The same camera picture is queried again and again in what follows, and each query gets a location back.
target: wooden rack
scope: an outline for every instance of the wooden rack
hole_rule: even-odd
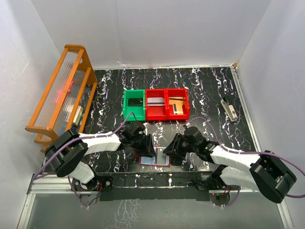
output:
[[[25,127],[27,131],[38,134],[34,142],[43,145],[42,152],[62,134],[63,130],[72,127],[77,107],[88,85],[92,85],[92,89],[84,108],[79,133],[82,133],[85,127],[97,79],[85,47],[65,45],[35,112]]]

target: white metal frame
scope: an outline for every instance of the white metal frame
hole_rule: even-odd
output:
[[[254,146],[255,149],[257,151],[261,151],[261,147],[259,145],[258,142],[258,138],[256,136],[256,133],[254,131],[254,127],[249,115],[249,111],[247,108],[247,105],[245,103],[244,100],[244,95],[239,83],[239,78],[236,72],[236,69],[232,66],[232,65],[194,65],[194,66],[169,66],[169,67],[159,67],[159,68],[187,68],[187,67],[196,67],[196,68],[203,68],[203,67],[230,67],[232,75],[233,75],[233,79],[234,79],[234,83],[239,95],[239,98],[241,100],[241,104],[244,110],[244,115],[246,117],[247,120],[247,124],[249,126],[250,129],[250,133],[254,142]],[[223,190],[210,190],[210,193],[217,193],[217,192],[223,192]],[[241,192],[252,192],[251,189],[247,189],[247,188],[243,188],[241,190]],[[30,219],[30,215],[31,215],[31,211],[34,205],[34,201],[35,201],[35,196],[36,194],[73,194],[73,192],[71,192],[70,190],[70,184],[68,182],[68,179],[66,177],[63,178],[58,178],[55,175],[51,175],[48,177],[44,177],[41,178],[37,181],[34,181],[33,184],[31,185],[30,189],[29,189],[29,193],[27,195],[25,204],[24,204],[24,208],[20,217],[20,221],[19,224],[17,226],[17,229],[26,229],[29,219]],[[79,194],[96,194],[96,192],[79,192]],[[282,201],[282,203],[277,204],[278,206],[278,210],[279,213],[281,215],[282,218],[282,222],[284,225],[285,229],[294,229],[287,205],[285,200]]]

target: black object in green bin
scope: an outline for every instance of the black object in green bin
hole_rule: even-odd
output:
[[[143,99],[142,98],[128,99],[128,106],[143,106]]]

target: gray floor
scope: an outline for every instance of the gray floor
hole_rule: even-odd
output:
[[[277,205],[260,193],[241,193],[225,209],[195,200],[116,200],[90,210],[72,194],[37,194],[28,229],[282,229]]]

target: small box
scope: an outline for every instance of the small box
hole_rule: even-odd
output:
[[[167,120],[187,120],[190,117],[190,105],[185,88],[166,89],[168,101]]]
[[[138,121],[145,121],[145,90],[125,90],[123,101],[124,119],[130,112],[134,112]],[[135,121],[131,115],[128,121]]]
[[[166,100],[166,89],[145,90],[145,111],[147,121],[167,120],[166,114],[168,101]]]

